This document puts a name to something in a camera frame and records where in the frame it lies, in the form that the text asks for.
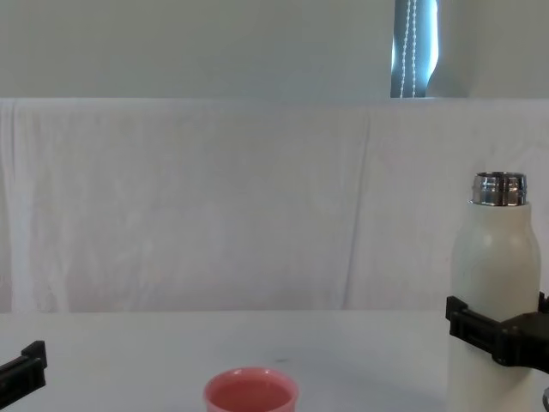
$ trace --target cup rim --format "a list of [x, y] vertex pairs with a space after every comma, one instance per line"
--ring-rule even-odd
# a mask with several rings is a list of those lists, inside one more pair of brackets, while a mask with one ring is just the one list
[[276, 369], [272, 369], [270, 367], [235, 367], [233, 369], [229, 369], [228, 371], [224, 371], [222, 373], [218, 373], [213, 378], [211, 378], [204, 387], [204, 391], [202, 393], [202, 398], [204, 399], [204, 402], [208, 405], [211, 405], [218, 409], [220, 412], [232, 412], [230, 410], [226, 410], [223, 408], [220, 408], [219, 406], [212, 403], [210, 400], [210, 391], [212, 390], [212, 387], [220, 380], [225, 377], [230, 377], [234, 375], [250, 375], [250, 376], [257, 376], [257, 374], [262, 373], [268, 373], [269, 375], [273, 376], [276, 381], [278, 381], [284, 389], [288, 390], [290, 393], [290, 399], [283, 403], [281, 406], [277, 407], [276, 409], [271, 409], [269, 412], [279, 412], [283, 409], [286, 409], [288, 406], [292, 405], [293, 403], [296, 403], [299, 397], [299, 387], [296, 382], [290, 378], [285, 373], [278, 371]]

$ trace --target window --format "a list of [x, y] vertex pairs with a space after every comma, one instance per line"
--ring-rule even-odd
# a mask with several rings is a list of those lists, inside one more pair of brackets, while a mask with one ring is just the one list
[[391, 97], [425, 97], [437, 61], [437, 0], [395, 0]]

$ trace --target white wall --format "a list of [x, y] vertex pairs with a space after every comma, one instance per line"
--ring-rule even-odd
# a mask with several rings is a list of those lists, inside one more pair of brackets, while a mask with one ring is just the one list
[[440, 56], [428, 94], [549, 97], [547, 0], [438, 0]]
[[0, 97], [389, 96], [390, 0], [2, 0]]

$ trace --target silver bottle neck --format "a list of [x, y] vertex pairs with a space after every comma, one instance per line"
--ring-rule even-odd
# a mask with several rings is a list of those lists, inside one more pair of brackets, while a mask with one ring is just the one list
[[511, 172], [477, 173], [471, 203], [485, 206], [522, 206], [526, 200], [526, 175]]

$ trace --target pink cup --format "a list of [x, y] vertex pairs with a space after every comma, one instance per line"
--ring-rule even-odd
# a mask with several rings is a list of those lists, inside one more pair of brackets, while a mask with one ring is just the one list
[[298, 395], [292, 379], [264, 367], [223, 372], [204, 388], [208, 412], [294, 412]]

